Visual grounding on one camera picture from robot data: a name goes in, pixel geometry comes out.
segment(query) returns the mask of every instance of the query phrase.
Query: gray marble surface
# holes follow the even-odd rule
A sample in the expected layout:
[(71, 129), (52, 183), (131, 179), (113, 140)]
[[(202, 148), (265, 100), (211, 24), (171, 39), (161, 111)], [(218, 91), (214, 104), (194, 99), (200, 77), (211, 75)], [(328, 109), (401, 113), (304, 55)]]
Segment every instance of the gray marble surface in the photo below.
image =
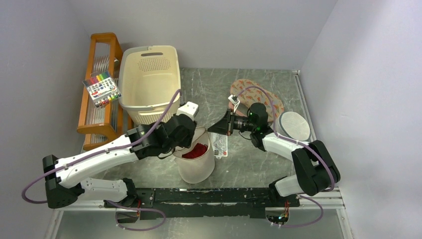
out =
[[(244, 69), (181, 69), (183, 100), (200, 106), (198, 125), (209, 127), (222, 118), (227, 109), (231, 84), (250, 79), (277, 95), (285, 111), (305, 116), (296, 80), (291, 71)], [(136, 187), (208, 188), (267, 187), (274, 180), (293, 173), (292, 162), (273, 153), (262, 152), (237, 132), (228, 138), (228, 157), (215, 159), (211, 176), (198, 184), (182, 180), (174, 158), (142, 159), (111, 168), (96, 177), (117, 180), (131, 178)]]

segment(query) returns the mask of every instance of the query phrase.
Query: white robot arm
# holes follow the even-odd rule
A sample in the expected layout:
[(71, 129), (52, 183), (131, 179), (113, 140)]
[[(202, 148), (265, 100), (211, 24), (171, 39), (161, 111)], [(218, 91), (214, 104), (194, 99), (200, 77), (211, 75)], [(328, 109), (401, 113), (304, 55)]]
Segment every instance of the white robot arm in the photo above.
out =
[[(61, 208), (76, 200), (98, 199), (113, 202), (127, 200), (130, 203), (137, 197), (132, 180), (124, 178), (110, 181), (93, 179), (90, 176), (148, 156), (171, 153), (177, 146), (190, 147), (198, 109), (197, 104), (187, 102), (168, 122), (160, 123), (146, 139), (137, 144), (134, 142), (145, 135), (153, 124), (140, 125), (108, 144), (76, 156), (60, 159), (54, 155), (44, 157), (44, 172), (59, 167), (65, 168), (45, 178), (48, 206)], [(98, 152), (103, 153), (69, 166), (72, 162)]]
[[(132, 180), (123, 178), (109, 181), (93, 179), (90, 176), (148, 156), (169, 154), (177, 146), (190, 147), (196, 128), (194, 117), (197, 112), (198, 105), (192, 102), (186, 103), (178, 109), (175, 116), (166, 123), (160, 123), (152, 134), (140, 143), (136, 143), (137, 140), (143, 137), (153, 124), (140, 125), (113, 142), (73, 157), (60, 159), (53, 155), (45, 157), (43, 159), (44, 172), (58, 167), (65, 168), (45, 178), (48, 206), (61, 208), (77, 200), (110, 200), (119, 202), (123, 206), (131, 205), (138, 197)], [(277, 138), (269, 128), (267, 119), (265, 106), (255, 103), (250, 107), (248, 117), (236, 116), (227, 109), (224, 117), (208, 128), (208, 131), (227, 135), (231, 135), (234, 129), (241, 132), (249, 131), (255, 147), (293, 161), (296, 175), (281, 178), (269, 185), (277, 192), (278, 197), (302, 192), (313, 196), (329, 187), (331, 182), (327, 171), (321, 165), (313, 166), (312, 164), (312, 161), (317, 159), (303, 146)], [(318, 140), (311, 143), (302, 142), (302, 144), (308, 145), (324, 158), (335, 182), (338, 182), (340, 174), (324, 144)], [(68, 166), (87, 155), (102, 151), (105, 152)]]

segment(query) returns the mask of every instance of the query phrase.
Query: basket handle hole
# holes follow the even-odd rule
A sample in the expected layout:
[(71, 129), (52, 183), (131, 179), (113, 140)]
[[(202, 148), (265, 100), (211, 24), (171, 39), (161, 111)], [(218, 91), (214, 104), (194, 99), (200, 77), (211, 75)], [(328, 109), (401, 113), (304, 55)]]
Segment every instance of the basket handle hole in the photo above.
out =
[(141, 56), (162, 56), (162, 52), (151, 52), (151, 53), (143, 53)]

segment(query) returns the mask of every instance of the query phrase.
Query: red object in bucket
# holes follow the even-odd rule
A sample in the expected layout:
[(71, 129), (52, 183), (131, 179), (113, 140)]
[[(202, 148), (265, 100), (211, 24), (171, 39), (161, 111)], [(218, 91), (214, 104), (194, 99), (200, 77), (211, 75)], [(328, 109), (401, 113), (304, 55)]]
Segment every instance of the red object in bucket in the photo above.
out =
[(207, 149), (208, 149), (208, 146), (203, 145), (201, 143), (197, 143), (194, 149), (192, 149), (192, 151), (190, 151), (189, 153), (183, 154), (182, 158), (186, 158), (186, 159), (197, 158), (199, 156), (202, 156), (207, 151)]

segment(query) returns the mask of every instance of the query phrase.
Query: wooden dish rack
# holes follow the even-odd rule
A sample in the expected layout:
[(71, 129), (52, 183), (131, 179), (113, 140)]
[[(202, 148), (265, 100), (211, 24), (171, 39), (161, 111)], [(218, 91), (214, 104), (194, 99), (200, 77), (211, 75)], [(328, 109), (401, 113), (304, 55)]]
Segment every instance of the wooden dish rack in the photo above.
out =
[[(108, 71), (116, 85), (119, 77), (123, 52), (114, 33), (97, 33), (91, 35), (90, 52), (85, 79), (92, 73)], [(91, 150), (109, 143), (124, 132), (123, 109), (118, 101), (113, 101), (105, 108), (96, 108), (88, 91), (84, 88), (82, 95), (79, 124), (76, 131), (85, 134), (83, 150)], [(127, 116), (127, 129), (133, 128), (132, 119)]]

